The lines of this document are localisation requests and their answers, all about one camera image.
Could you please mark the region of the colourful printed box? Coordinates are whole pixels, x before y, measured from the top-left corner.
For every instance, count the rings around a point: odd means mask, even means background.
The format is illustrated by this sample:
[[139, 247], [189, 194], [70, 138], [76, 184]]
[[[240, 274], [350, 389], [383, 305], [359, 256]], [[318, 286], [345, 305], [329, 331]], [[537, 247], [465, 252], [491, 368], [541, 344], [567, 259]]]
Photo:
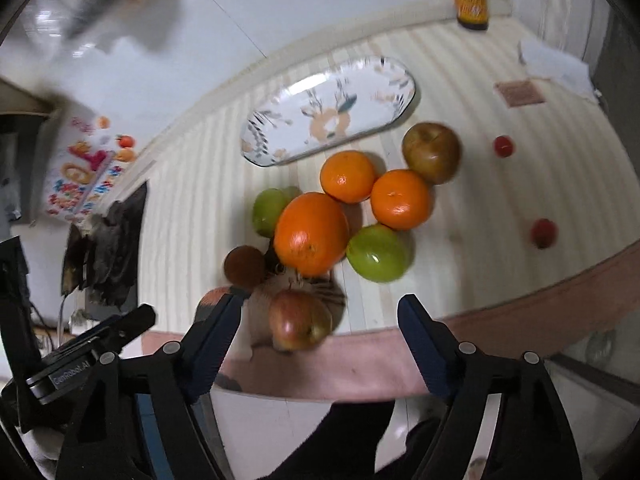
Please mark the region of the colourful printed box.
[[74, 105], [56, 132], [42, 188], [42, 213], [73, 224], [91, 216], [138, 158], [142, 144], [110, 116]]

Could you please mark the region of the white paper tissue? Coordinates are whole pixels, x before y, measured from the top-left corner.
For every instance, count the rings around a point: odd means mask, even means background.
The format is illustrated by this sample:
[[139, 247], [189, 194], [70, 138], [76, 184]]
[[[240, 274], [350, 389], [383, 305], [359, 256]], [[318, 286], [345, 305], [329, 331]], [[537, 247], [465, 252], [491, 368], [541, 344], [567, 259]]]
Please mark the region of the white paper tissue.
[[580, 58], [538, 39], [522, 39], [518, 44], [518, 58], [529, 77], [554, 82], [575, 96], [598, 102], [589, 66]]

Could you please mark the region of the floral white oval plate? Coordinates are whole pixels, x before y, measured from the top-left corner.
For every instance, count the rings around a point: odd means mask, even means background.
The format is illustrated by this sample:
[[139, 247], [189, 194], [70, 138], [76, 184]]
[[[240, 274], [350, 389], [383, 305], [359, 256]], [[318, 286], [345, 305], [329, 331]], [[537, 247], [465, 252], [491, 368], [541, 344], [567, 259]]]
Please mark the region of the floral white oval plate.
[[415, 97], [401, 62], [348, 60], [262, 100], [242, 125], [241, 152], [258, 167], [288, 164], [390, 127]]

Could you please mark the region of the striped table mat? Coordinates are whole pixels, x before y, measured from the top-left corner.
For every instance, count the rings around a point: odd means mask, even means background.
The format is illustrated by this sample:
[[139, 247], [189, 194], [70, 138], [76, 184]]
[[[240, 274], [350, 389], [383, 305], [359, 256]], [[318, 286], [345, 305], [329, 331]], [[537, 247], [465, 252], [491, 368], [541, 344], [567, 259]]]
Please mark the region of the striped table mat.
[[[409, 235], [413, 263], [400, 280], [374, 284], [347, 263], [336, 267], [346, 308], [317, 349], [256, 346], [256, 316], [243, 316], [222, 367], [243, 392], [304, 400], [421, 393], [397, 327], [398, 300], [407, 294], [458, 338], [511, 358], [559, 352], [638, 307], [639, 181], [603, 110], [550, 81], [538, 84], [537, 105], [508, 107], [499, 96], [498, 84], [525, 78], [518, 44], [529, 37], [515, 18], [497, 18], [487, 32], [432, 23], [315, 56], [300, 44], [204, 96], [168, 131], [170, 147], [149, 174], [139, 295], [157, 322], [143, 351], [179, 339], [198, 300], [224, 284], [224, 257], [256, 242], [248, 210], [259, 191], [319, 186], [322, 155], [270, 168], [242, 157], [248, 113], [286, 84], [360, 54], [407, 66], [419, 89], [408, 123], [453, 128], [461, 168], [437, 190], [430, 221]], [[512, 156], [496, 155], [496, 136], [510, 136]], [[547, 249], [529, 235], [541, 218], [558, 227]]]

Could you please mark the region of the black crumpled cloth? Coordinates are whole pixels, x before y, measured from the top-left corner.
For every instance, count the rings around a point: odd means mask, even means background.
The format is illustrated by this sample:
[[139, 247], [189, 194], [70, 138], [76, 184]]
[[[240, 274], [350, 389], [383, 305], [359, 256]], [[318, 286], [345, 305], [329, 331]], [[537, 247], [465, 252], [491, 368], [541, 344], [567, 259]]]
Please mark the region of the black crumpled cloth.
[[61, 295], [88, 289], [99, 304], [121, 308], [137, 284], [140, 235], [148, 186], [116, 200], [106, 214], [90, 217], [90, 229], [70, 226], [61, 276]]

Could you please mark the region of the orange tangerine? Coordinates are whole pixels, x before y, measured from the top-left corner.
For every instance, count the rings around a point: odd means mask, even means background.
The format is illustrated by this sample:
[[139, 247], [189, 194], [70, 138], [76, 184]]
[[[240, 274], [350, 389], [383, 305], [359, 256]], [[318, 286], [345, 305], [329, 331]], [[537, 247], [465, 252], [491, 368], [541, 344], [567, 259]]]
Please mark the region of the orange tangerine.
[[345, 204], [367, 200], [377, 178], [373, 162], [358, 151], [338, 152], [330, 156], [320, 170], [323, 192]]
[[415, 171], [396, 169], [375, 181], [370, 205], [378, 223], [396, 231], [409, 231], [431, 217], [434, 198], [431, 188]]

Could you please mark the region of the green apple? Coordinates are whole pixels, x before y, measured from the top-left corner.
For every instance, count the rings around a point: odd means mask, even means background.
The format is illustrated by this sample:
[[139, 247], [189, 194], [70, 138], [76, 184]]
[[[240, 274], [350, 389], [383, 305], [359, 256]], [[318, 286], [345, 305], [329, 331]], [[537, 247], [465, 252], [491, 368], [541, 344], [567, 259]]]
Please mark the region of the green apple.
[[267, 188], [255, 198], [252, 208], [252, 226], [262, 237], [273, 237], [274, 230], [285, 207], [302, 194], [296, 186]]
[[348, 242], [346, 258], [357, 274], [375, 283], [396, 281], [409, 267], [405, 243], [382, 224], [359, 230]]

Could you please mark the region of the clear plastic bag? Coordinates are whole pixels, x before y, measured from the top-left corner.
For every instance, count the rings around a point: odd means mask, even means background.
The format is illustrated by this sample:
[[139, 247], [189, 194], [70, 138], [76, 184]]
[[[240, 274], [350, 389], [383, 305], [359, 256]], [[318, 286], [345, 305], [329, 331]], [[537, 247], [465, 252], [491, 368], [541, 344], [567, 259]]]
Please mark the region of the clear plastic bag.
[[125, 38], [157, 52], [179, 15], [180, 0], [30, 0], [20, 21], [46, 58], [81, 58], [93, 49], [111, 52]]

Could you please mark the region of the red yellow apple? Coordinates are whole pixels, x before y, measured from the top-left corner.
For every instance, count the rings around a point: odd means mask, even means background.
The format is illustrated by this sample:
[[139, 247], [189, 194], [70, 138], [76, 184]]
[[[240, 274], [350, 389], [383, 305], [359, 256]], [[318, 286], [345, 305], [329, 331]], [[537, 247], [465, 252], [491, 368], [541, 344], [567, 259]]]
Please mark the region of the red yellow apple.
[[309, 292], [282, 290], [269, 306], [269, 328], [273, 345], [282, 351], [317, 347], [333, 330], [332, 314]]

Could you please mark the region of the large orange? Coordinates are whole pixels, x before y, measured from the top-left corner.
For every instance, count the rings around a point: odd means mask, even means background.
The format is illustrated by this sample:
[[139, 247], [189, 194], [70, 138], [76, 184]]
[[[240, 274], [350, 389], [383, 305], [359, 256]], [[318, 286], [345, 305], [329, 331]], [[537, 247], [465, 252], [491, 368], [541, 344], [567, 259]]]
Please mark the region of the large orange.
[[273, 248], [280, 261], [305, 278], [318, 278], [344, 257], [350, 237], [346, 214], [329, 195], [297, 196], [282, 211]]

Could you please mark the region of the brown bruised apple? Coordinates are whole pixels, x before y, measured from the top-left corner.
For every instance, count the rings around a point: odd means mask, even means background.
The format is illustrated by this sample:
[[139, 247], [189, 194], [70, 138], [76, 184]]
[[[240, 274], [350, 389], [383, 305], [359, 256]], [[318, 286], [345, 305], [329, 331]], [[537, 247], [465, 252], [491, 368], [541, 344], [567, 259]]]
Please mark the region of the brown bruised apple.
[[407, 166], [431, 185], [450, 181], [462, 159], [462, 143], [451, 128], [439, 122], [419, 122], [405, 133], [401, 151]]

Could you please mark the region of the small red tomato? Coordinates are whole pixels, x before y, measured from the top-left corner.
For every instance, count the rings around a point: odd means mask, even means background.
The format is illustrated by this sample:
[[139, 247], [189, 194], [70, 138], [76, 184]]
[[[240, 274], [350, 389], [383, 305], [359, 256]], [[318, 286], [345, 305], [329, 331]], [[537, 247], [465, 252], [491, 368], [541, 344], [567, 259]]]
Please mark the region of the small red tomato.
[[538, 249], [552, 247], [558, 237], [558, 227], [546, 218], [536, 220], [529, 231], [530, 240]]
[[500, 158], [508, 158], [515, 152], [515, 145], [510, 136], [496, 136], [494, 140], [494, 151]]

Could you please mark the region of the dark brown round fruit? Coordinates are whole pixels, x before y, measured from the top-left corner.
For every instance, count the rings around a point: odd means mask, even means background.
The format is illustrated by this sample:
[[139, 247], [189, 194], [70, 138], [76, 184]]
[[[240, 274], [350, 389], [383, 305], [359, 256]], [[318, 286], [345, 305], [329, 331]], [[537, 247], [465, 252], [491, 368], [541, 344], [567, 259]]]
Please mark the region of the dark brown round fruit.
[[236, 287], [253, 289], [266, 279], [265, 257], [255, 247], [235, 247], [224, 258], [224, 276]]

